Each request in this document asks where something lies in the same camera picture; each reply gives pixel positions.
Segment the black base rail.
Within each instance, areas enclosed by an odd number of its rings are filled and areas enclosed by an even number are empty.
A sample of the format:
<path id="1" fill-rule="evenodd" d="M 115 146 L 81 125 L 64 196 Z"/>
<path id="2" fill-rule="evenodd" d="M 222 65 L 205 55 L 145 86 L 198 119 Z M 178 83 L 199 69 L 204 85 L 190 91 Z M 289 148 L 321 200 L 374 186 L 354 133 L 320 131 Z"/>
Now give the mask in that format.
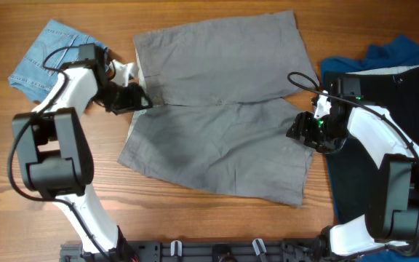
<path id="1" fill-rule="evenodd" d="M 323 239 L 284 239 L 269 242 L 130 242 L 143 262 L 324 261 L 330 249 Z"/>

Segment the folded blue denim jeans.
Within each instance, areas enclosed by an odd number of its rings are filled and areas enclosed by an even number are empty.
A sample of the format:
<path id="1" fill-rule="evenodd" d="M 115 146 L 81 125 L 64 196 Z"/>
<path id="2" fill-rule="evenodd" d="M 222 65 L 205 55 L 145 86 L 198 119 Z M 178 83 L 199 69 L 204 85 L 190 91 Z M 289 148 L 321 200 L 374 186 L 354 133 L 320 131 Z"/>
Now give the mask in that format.
<path id="1" fill-rule="evenodd" d="M 94 37 L 50 20 L 9 76 L 9 85 L 32 102 L 43 101 L 57 82 L 57 73 L 51 69 L 76 62 L 79 59 L 77 47 L 81 44 L 95 44 L 108 50 Z"/>

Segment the dark blue garment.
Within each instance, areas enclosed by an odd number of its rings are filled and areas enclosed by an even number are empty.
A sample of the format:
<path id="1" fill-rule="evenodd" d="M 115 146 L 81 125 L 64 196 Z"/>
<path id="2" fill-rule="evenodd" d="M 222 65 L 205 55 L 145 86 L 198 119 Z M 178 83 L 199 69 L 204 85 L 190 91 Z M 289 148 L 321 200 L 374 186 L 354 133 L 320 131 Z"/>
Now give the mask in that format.
<path id="1" fill-rule="evenodd" d="M 328 57 L 320 62 L 321 77 L 326 72 L 351 73 L 378 68 L 419 65 L 419 44 L 406 36 L 398 36 L 391 43 L 371 44 L 361 60 L 349 57 Z"/>

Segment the grey shorts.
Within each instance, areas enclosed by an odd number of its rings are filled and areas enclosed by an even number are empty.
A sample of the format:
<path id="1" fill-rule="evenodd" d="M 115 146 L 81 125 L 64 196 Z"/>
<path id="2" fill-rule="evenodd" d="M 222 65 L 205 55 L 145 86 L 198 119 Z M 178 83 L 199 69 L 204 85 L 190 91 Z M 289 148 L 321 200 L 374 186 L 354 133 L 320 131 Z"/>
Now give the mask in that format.
<path id="1" fill-rule="evenodd" d="M 181 186 L 301 206 L 313 151 L 286 136 L 287 75 L 315 71 L 291 11 L 189 23 L 133 39 L 153 107 L 119 163 Z"/>

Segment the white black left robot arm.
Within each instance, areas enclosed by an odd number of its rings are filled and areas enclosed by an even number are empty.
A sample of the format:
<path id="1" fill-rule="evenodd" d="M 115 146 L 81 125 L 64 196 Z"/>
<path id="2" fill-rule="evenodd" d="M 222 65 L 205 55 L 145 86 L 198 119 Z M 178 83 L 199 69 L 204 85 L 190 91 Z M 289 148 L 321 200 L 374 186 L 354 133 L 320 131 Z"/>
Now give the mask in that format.
<path id="1" fill-rule="evenodd" d="M 114 60 L 96 44 L 77 46 L 79 58 L 59 68 L 57 82 L 32 111 L 12 120 L 7 160 L 11 187 L 34 202 L 58 207 L 81 238 L 84 261 L 138 261 L 92 185 L 94 161 L 80 117 L 91 102 L 115 115 L 152 108 L 135 82 L 136 63 Z"/>

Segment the black garment with mesh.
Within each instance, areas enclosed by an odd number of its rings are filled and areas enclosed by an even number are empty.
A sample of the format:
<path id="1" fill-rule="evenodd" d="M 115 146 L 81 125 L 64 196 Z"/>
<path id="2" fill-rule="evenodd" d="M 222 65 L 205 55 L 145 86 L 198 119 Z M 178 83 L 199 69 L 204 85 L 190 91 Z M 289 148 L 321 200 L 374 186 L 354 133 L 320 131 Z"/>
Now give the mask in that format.
<path id="1" fill-rule="evenodd" d="M 419 66 L 379 74 L 327 72 L 315 99 L 318 152 L 334 156 L 332 190 L 355 200 L 354 219 L 325 228 L 330 252 L 419 245 Z"/>

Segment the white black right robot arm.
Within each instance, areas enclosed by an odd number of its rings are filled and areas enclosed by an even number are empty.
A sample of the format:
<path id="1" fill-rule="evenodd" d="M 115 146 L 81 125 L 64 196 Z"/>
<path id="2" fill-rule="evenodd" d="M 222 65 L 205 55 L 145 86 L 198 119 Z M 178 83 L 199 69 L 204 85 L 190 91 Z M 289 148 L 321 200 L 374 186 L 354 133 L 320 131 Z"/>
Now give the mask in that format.
<path id="1" fill-rule="evenodd" d="M 337 79 L 325 91 L 314 84 L 309 92 L 315 94 L 315 111 L 298 114 L 287 137 L 332 154 L 353 136 L 378 169 L 367 189 L 366 213 L 323 229 L 313 241 L 314 260 L 351 260 L 381 250 L 414 255 L 419 248 L 419 143 L 396 120 L 403 99 L 389 88 L 363 87 L 352 76 Z"/>

